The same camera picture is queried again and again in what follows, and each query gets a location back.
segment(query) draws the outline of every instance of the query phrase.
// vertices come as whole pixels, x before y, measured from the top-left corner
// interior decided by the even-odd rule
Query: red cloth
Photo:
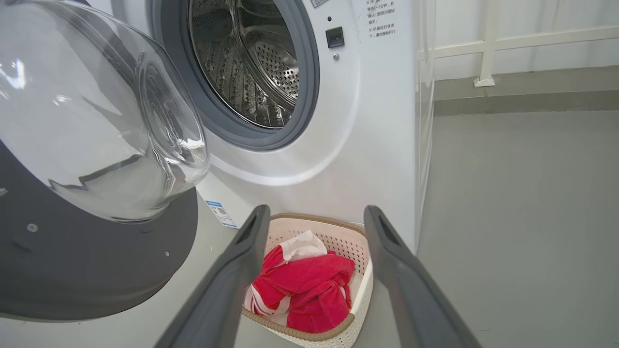
[[[282,247],[264,257],[253,286],[264,304],[276,310],[290,296],[287,326],[306,333],[321,333],[339,325],[350,313],[350,282],[355,271],[351,259],[329,251],[327,255],[286,263]],[[340,287],[344,288],[345,297]],[[260,314],[252,304],[253,312]]]

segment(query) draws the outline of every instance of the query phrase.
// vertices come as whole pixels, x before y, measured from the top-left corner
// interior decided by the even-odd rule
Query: white wall
[[[436,46],[483,39],[485,6],[496,0],[436,0]],[[501,0],[497,38],[552,31],[557,0]],[[556,31],[619,24],[619,0],[566,0]],[[438,58],[435,79],[479,76],[481,53]],[[492,73],[619,64],[619,38],[497,51]]]

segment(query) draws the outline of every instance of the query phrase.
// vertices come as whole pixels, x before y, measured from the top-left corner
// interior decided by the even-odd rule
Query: clothing
[[[248,289],[245,308],[262,316],[288,312],[287,326],[321,333],[350,312],[355,263],[306,231],[278,244],[264,257],[262,271]]]

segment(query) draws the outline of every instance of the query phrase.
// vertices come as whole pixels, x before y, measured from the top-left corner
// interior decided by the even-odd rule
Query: laundry basket
[[[277,214],[271,217],[264,254],[279,243],[311,230],[327,250],[355,262],[355,274],[349,283],[352,308],[348,317],[324,333],[304,333],[269,321],[243,308],[243,315],[277,335],[303,347],[352,347],[368,312],[374,278],[370,249],[363,228],[325,217],[304,214]]]

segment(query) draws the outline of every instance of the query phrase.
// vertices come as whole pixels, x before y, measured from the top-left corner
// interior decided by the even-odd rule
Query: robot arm
[[[254,209],[184,304],[157,347],[231,347],[245,289],[258,276],[269,231],[268,206]],[[364,222],[374,271],[389,290],[400,342],[407,347],[480,347],[380,208]]]

